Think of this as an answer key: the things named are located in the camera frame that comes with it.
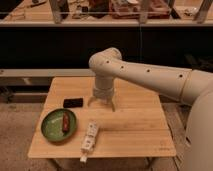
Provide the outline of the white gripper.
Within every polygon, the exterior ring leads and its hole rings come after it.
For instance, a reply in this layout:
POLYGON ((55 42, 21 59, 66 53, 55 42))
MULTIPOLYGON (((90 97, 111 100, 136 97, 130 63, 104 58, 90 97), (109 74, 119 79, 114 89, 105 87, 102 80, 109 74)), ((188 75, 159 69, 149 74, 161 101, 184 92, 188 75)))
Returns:
POLYGON ((108 101, 109 105, 112 108, 112 111, 115 112, 115 105, 113 103, 113 95, 114 95, 114 89, 110 88, 110 89, 99 89, 97 87, 93 88, 93 96, 89 98, 87 106, 90 106, 90 104, 95 101, 95 97, 99 98, 99 99, 110 99, 108 101))

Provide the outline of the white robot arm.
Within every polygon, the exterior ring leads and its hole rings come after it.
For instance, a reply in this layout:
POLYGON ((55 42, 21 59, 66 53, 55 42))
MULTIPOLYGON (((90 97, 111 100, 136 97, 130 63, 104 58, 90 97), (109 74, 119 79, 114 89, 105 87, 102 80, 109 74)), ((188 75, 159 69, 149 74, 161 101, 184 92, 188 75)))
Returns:
POLYGON ((126 62, 116 48, 92 55, 93 97, 110 102, 116 78, 191 107, 181 171, 213 171, 213 73, 196 69, 126 62))

